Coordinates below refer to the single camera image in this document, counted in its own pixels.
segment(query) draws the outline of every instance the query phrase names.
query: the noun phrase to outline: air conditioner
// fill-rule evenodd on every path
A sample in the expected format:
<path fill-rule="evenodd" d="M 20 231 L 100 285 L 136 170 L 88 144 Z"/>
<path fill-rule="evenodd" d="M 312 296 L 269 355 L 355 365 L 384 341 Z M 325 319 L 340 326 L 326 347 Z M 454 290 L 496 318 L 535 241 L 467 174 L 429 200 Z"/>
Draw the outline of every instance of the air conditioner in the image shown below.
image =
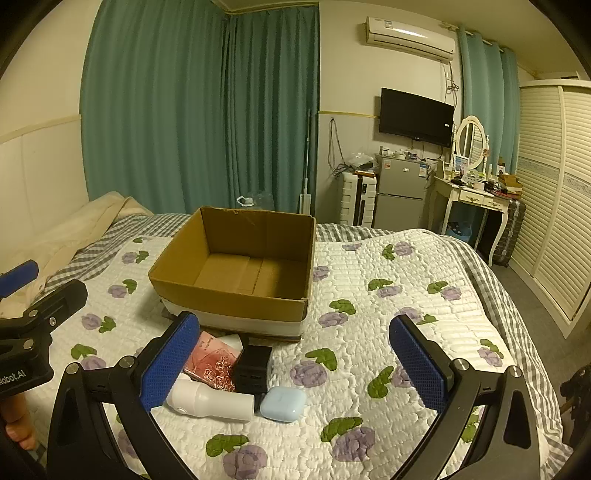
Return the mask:
<path fill-rule="evenodd" d="M 456 52 L 453 38 L 424 28 L 374 17 L 367 18 L 366 28 L 369 44 L 391 47 L 446 63 Z"/>

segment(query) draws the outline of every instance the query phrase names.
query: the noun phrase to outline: wall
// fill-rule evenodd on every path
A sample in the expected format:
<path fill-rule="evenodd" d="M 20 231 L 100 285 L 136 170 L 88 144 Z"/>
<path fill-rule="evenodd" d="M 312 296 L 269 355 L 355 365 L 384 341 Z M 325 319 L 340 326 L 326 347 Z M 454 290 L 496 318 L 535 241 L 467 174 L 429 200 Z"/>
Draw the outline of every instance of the wall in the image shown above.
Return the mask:
<path fill-rule="evenodd" d="M 320 1 L 320 110 L 348 112 L 359 115 L 320 113 L 318 138 L 318 167 L 316 178 L 315 215 L 319 222 L 337 222 L 339 202 L 338 180 L 331 174 L 327 162 L 329 122 L 334 118 L 347 157 L 354 151 L 375 154 L 380 145 L 389 148 L 410 148 L 409 138 L 380 134 L 378 120 L 382 87 L 444 101 L 446 75 L 449 66 L 424 57 L 365 43 L 366 17 L 397 20 L 437 31 L 456 38 L 455 33 L 442 29 L 439 20 L 396 8 L 334 0 Z M 455 83 L 460 86 L 454 121 L 461 120 L 462 74 L 459 53 L 452 61 Z M 447 103 L 453 104 L 452 96 Z M 422 142 L 414 143 L 421 155 Z M 436 158 L 440 147 L 425 143 L 425 156 Z M 337 151 L 335 163 L 340 163 Z"/>
<path fill-rule="evenodd" d="M 0 137 L 77 115 L 86 46 L 101 0 L 63 0 L 24 41 L 0 79 Z"/>
<path fill-rule="evenodd" d="M 517 66 L 517 77 L 519 78 L 519 83 L 530 82 L 532 80 L 537 80 L 531 73 L 522 69 L 521 67 Z"/>
<path fill-rule="evenodd" d="M 87 202 L 78 116 L 0 144 L 0 260 Z"/>

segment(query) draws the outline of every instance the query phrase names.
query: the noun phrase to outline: floor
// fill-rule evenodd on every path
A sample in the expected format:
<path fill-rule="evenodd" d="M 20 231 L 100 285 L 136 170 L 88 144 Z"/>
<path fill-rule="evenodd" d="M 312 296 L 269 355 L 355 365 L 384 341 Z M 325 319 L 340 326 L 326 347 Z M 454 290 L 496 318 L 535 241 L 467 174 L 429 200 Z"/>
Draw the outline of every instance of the floor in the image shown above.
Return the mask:
<path fill-rule="evenodd" d="M 591 362 L 591 329 L 575 338 L 565 339 L 548 311 L 511 268 L 493 265 L 492 271 L 521 313 L 558 396 L 558 403 L 563 404 L 560 384 Z"/>

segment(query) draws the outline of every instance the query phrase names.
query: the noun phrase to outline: mini fridge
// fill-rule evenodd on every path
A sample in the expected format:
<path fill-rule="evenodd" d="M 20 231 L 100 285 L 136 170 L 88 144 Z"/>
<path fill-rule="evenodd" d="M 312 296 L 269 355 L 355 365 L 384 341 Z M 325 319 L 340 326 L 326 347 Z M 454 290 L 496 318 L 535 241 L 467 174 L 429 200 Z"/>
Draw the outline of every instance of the mini fridge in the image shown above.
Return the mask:
<path fill-rule="evenodd" d="M 400 232 L 420 227 L 427 172 L 421 161 L 382 157 L 374 228 Z"/>

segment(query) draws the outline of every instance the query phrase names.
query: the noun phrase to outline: drawer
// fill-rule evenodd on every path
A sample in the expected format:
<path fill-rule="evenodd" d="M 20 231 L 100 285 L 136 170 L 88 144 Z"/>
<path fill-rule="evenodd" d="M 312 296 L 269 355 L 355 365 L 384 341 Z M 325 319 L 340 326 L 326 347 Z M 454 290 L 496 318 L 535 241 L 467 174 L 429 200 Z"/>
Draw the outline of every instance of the drawer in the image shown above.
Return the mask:
<path fill-rule="evenodd" d="M 477 205 L 482 205 L 484 200 L 484 195 L 480 195 L 479 193 L 469 192 L 467 190 L 462 190 L 460 192 L 460 201 L 461 202 L 468 202 L 468 203 L 475 203 Z"/>
<path fill-rule="evenodd" d="M 484 206 L 496 208 L 498 210 L 503 209 L 503 202 L 496 197 L 484 197 L 484 202 L 482 202 Z"/>

